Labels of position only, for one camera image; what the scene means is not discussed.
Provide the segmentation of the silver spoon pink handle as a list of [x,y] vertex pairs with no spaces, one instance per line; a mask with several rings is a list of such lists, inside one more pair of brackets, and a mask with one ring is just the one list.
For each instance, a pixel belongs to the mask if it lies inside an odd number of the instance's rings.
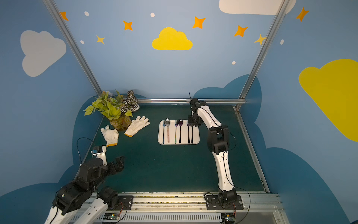
[[169,129],[169,126],[170,126],[171,122],[170,122],[170,119],[169,118],[166,118],[165,120],[165,126],[167,128],[167,142],[170,143],[170,129]]

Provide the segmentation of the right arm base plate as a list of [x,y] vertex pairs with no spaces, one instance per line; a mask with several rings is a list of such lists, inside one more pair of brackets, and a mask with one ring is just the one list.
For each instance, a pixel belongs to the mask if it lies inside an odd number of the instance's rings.
[[208,211],[216,210],[244,210],[244,203],[241,197],[238,195],[234,202],[221,202],[218,195],[212,195],[210,193],[204,195],[206,201],[206,207]]

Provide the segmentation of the blue metal fork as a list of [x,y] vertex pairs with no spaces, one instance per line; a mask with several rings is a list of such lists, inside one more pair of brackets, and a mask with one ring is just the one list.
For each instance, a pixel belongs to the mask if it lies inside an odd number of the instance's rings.
[[162,144],[164,145],[164,143],[165,143],[165,126],[166,126],[166,124],[165,124],[165,120],[163,120],[163,122],[162,122],[162,126],[163,126],[163,138],[162,138]]

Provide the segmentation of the rainbow iridescent fork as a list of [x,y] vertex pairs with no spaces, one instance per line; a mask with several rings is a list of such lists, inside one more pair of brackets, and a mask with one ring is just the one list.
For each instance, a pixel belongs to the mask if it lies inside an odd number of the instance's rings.
[[178,120],[175,120],[175,139],[174,139],[174,143],[177,144],[177,126],[178,126]]

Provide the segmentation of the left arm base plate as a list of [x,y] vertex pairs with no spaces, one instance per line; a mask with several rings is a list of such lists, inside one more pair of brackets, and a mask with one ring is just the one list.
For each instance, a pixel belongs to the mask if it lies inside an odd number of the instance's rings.
[[108,211],[120,211],[126,210],[130,211],[132,208],[134,196],[132,195],[119,195],[114,196],[109,200],[108,204]]

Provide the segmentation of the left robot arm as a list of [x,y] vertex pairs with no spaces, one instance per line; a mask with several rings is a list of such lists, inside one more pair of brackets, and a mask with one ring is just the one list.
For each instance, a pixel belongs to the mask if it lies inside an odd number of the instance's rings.
[[[107,165],[101,158],[92,158],[82,164],[78,176],[56,193],[45,223],[68,224],[105,178],[123,171],[124,167],[124,156],[115,158],[115,161]],[[118,192],[110,187],[104,187],[75,223],[92,224],[107,209],[116,208],[119,204]]]

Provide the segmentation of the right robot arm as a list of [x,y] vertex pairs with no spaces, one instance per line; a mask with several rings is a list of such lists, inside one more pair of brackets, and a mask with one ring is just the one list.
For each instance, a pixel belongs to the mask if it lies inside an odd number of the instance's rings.
[[219,203],[222,207],[232,205],[237,200],[237,193],[228,163],[229,128],[218,121],[205,101],[193,98],[189,103],[192,110],[190,115],[192,124],[195,126],[205,124],[208,129],[207,146],[213,154],[217,168]]

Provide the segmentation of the purple metal fork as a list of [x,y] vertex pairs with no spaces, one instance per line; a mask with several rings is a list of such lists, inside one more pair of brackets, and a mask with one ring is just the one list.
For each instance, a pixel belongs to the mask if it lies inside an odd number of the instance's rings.
[[186,120],[186,125],[187,125],[188,144],[190,144],[190,124],[188,120]]

